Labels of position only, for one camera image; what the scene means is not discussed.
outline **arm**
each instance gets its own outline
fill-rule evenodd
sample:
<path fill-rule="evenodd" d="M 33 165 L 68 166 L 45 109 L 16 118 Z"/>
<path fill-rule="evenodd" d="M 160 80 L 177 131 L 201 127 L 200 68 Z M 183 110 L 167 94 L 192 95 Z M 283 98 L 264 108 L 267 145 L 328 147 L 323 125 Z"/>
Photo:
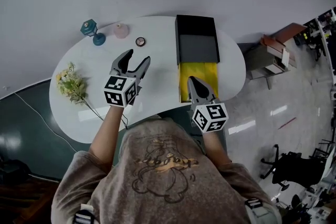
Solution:
<path fill-rule="evenodd" d="M 267 194 L 254 181 L 247 169 L 242 164 L 232 163 L 216 132 L 204 133 L 203 139 L 207 157 L 234 190 L 246 199 L 257 198 L 272 204 Z"/>
<path fill-rule="evenodd" d="M 91 199 L 99 182 L 111 170 L 122 112 L 123 108 L 111 106 L 89 152 L 74 155 L 52 201 L 53 224 L 72 220 L 80 205 Z"/>
<path fill-rule="evenodd" d="M 112 167 L 123 111 L 124 108 L 117 106 L 110 107 L 109 112 L 106 114 L 106 117 L 89 149 L 89 152 L 92 155 L 104 163 L 106 172 L 109 172 Z"/>
<path fill-rule="evenodd" d="M 203 140 L 206 155 L 217 168 L 232 162 L 223 149 L 216 132 L 203 134 Z"/>

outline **person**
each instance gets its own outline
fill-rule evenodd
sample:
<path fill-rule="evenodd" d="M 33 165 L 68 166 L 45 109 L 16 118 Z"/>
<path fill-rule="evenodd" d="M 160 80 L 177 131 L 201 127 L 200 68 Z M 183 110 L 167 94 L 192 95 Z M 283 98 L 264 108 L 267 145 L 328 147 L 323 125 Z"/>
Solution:
<path fill-rule="evenodd" d="M 204 155 L 171 119 L 148 119 L 125 133 L 112 166 L 122 115 L 123 108 L 111 106 L 89 152 L 74 155 L 53 200 L 52 223 L 73 223 L 81 204 L 100 224 L 250 223 L 245 201 L 252 198 L 278 217 L 215 132 L 203 134 Z"/>

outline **yellow cloth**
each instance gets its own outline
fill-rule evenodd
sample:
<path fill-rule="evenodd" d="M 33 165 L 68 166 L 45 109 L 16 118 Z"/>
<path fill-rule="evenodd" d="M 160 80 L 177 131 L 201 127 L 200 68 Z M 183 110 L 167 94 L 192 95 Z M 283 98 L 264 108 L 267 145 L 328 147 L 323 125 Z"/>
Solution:
<path fill-rule="evenodd" d="M 180 75 L 180 102 L 190 102 L 187 81 L 190 76 L 198 77 L 212 86 L 218 97 L 217 63 L 215 62 L 182 62 L 178 65 Z"/>

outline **pink candle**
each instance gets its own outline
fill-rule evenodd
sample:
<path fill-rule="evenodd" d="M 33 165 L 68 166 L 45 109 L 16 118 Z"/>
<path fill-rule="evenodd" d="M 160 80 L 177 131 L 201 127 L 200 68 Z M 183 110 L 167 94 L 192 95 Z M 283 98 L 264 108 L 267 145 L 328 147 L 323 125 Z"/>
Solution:
<path fill-rule="evenodd" d="M 128 26 L 125 24 L 114 24 L 113 32 L 117 38 L 125 38 L 129 34 Z"/>

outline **office chair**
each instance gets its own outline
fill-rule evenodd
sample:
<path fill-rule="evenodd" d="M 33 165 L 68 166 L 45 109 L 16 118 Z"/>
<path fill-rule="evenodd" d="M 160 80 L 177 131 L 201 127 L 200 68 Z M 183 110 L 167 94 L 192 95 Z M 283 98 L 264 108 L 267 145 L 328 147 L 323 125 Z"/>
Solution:
<path fill-rule="evenodd" d="M 300 220 L 300 223 L 310 223 L 311 216 L 307 213 L 307 205 L 304 205 L 299 196 L 296 194 L 292 198 L 292 207 L 288 206 L 285 209 L 285 215 L 282 216 L 282 223 L 296 223 Z"/>
<path fill-rule="evenodd" d="M 327 150 L 324 151 L 324 150 L 321 150 L 319 148 L 315 148 L 313 155 L 309 156 L 310 158 L 324 158 L 324 159 L 328 158 L 330 152 L 333 149 L 332 146 L 335 144 L 335 142 L 325 140 L 325 139 L 322 139 L 322 141 L 323 142 L 319 143 L 319 145 L 327 145 Z"/>
<path fill-rule="evenodd" d="M 261 179 L 265 179 L 273 172 L 272 183 L 279 184 L 282 191 L 289 187 L 289 185 L 281 183 L 285 180 L 296 182 L 305 188 L 309 188 L 321 180 L 325 160 L 318 158 L 303 159 L 301 153 L 293 152 L 282 154 L 279 159 L 279 146 L 274 145 L 274 147 L 277 149 L 274 162 L 266 162 L 265 159 L 261 159 L 262 163 L 272 165 L 266 175 L 260 176 Z"/>

